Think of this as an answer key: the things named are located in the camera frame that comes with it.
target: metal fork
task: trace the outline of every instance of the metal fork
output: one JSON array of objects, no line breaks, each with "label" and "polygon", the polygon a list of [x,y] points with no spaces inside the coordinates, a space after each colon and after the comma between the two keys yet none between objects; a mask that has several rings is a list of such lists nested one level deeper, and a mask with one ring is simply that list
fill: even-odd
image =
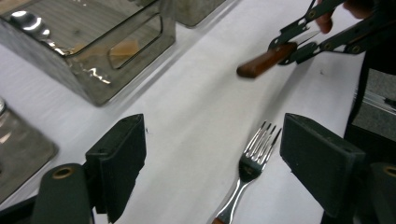
[{"label": "metal fork", "polygon": [[227,203],[216,215],[212,224],[232,223],[233,214],[242,193],[248,184],[262,174],[266,163],[270,159],[271,153],[274,150],[274,144],[276,143],[276,139],[279,137],[282,129],[276,132],[276,125],[271,127],[272,124],[269,123],[265,127],[265,124],[266,121],[254,134],[242,153],[241,159],[239,160],[239,179],[236,182],[236,187]]}]

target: stainless steel container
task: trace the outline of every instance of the stainless steel container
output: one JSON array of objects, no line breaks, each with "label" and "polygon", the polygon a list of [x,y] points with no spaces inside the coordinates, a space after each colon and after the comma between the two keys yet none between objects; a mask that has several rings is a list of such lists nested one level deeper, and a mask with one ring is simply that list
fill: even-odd
[{"label": "stainless steel container", "polygon": [[188,27],[196,26],[225,0],[175,0],[176,20]]},{"label": "stainless steel container", "polygon": [[49,162],[57,147],[0,98],[0,203]]},{"label": "stainless steel container", "polygon": [[171,0],[1,4],[7,7],[0,11],[0,43],[95,105],[134,81],[176,39]]}]

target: fork tines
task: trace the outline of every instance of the fork tines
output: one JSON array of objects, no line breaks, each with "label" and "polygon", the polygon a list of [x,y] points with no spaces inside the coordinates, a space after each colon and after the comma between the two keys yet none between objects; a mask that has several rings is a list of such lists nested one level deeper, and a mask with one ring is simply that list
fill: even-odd
[{"label": "fork tines", "polygon": [[282,129],[280,129],[271,142],[271,138],[276,130],[276,125],[271,128],[272,124],[269,123],[266,125],[266,123],[267,121],[265,121],[260,129],[254,134],[244,151],[246,157],[256,161],[259,165],[263,165],[268,162],[273,151],[274,144],[282,131]]}]

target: brown wooden handle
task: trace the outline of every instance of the brown wooden handle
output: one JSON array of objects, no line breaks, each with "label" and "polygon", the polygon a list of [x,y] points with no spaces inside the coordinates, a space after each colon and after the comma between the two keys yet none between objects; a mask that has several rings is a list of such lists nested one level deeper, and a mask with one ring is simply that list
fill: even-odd
[{"label": "brown wooden handle", "polygon": [[224,224],[224,222],[221,221],[218,217],[216,217],[215,219],[213,219],[212,224]]},{"label": "brown wooden handle", "polygon": [[296,43],[287,43],[274,49],[269,49],[259,57],[240,65],[236,73],[240,77],[255,78],[289,57],[297,50]]}]

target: white tablecloth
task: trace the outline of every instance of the white tablecloth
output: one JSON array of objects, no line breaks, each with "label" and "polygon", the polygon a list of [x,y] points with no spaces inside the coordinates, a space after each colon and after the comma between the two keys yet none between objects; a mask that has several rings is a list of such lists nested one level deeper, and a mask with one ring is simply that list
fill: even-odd
[{"label": "white tablecloth", "polygon": [[[0,209],[35,194],[50,167],[83,163],[85,152],[132,114],[145,116],[148,155],[118,223],[210,222],[237,178],[245,144],[265,119],[282,126],[285,113],[300,114],[343,135],[362,55],[321,53],[298,66],[276,66],[256,80],[235,73],[238,64],[266,51],[309,3],[229,0],[195,29],[178,25],[176,44],[144,71],[149,78],[104,107],[90,105],[0,47],[0,95],[60,149]],[[331,34],[355,22],[341,8],[333,17]],[[320,222],[321,207],[278,149],[279,144],[263,175],[247,188],[234,223]],[[96,221],[106,223],[106,217]]]}]

